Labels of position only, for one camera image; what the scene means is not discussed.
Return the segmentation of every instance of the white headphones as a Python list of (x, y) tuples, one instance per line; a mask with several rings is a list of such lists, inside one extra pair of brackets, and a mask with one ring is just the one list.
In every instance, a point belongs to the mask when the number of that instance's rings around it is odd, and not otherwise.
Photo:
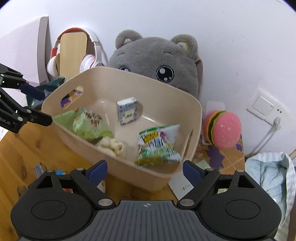
[(96, 35), (91, 30), (89, 30), (87, 28), (70, 28), (60, 34), (60, 36), (57, 38), (57, 41), (55, 42), (55, 45), (52, 48), (52, 51), (50, 53), (50, 60), (47, 64), (47, 72), (53, 77), (59, 76), (55, 58), (57, 55), (58, 46), (61, 42), (61, 37), (65, 33), (73, 33), (73, 32), (86, 33), (88, 35), (88, 37), (90, 38), (90, 40), (92, 41), (92, 43), (94, 44), (95, 55), (87, 54), (84, 56), (84, 58), (81, 62), (80, 68), (79, 68), (79, 73), (81, 73), (87, 69), (103, 65), (102, 50), (101, 50), (101, 46), (99, 45), (99, 40), (96, 37)]

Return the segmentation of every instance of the plush toy head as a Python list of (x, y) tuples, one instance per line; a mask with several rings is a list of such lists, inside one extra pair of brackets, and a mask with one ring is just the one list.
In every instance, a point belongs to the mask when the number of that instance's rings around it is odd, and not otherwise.
[(117, 36), (115, 45), (109, 67), (159, 80), (198, 97), (202, 62), (194, 37), (181, 34), (169, 41), (142, 38), (134, 30), (124, 30)]

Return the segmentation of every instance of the wooden tabletop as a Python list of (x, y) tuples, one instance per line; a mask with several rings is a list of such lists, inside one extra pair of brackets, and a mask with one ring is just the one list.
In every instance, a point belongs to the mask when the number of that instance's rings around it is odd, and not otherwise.
[[(36, 179), (34, 167), (39, 162), (47, 169), (60, 169), (65, 173), (91, 166), (61, 142), (52, 126), (27, 123), (18, 134), (8, 132), (0, 142), (0, 241), (18, 239), (10, 221), (10, 211), (27, 185)], [(120, 199), (177, 202), (168, 186), (151, 193), (110, 175), (106, 178), (106, 194), (115, 202)]]

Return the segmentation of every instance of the blue and white box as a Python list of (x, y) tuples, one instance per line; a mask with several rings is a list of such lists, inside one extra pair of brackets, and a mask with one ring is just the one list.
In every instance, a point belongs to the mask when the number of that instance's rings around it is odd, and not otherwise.
[(137, 120), (137, 105), (138, 101), (134, 97), (117, 101), (117, 116), (120, 125)]

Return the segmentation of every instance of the beige plastic basket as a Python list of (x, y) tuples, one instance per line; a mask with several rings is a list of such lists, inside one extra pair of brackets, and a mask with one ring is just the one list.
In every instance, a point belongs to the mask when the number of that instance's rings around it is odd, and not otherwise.
[[(63, 109), (62, 98), (78, 86), (83, 87), (83, 94)], [(138, 100), (138, 120), (120, 126), (116, 102), (128, 97)], [(73, 77), (57, 88), (44, 101), (42, 111), (55, 116), (80, 107), (106, 120), (115, 137), (125, 143), (126, 159), (101, 153), (91, 143), (54, 122), (59, 137), (70, 149), (92, 163), (106, 160), (108, 173), (128, 183), (148, 191), (158, 191), (182, 168), (182, 163), (153, 167), (134, 164), (139, 132), (147, 128), (179, 123), (180, 130), (174, 149), (183, 160), (193, 158), (200, 137), (202, 108), (197, 99), (184, 91), (142, 75), (97, 67)]]

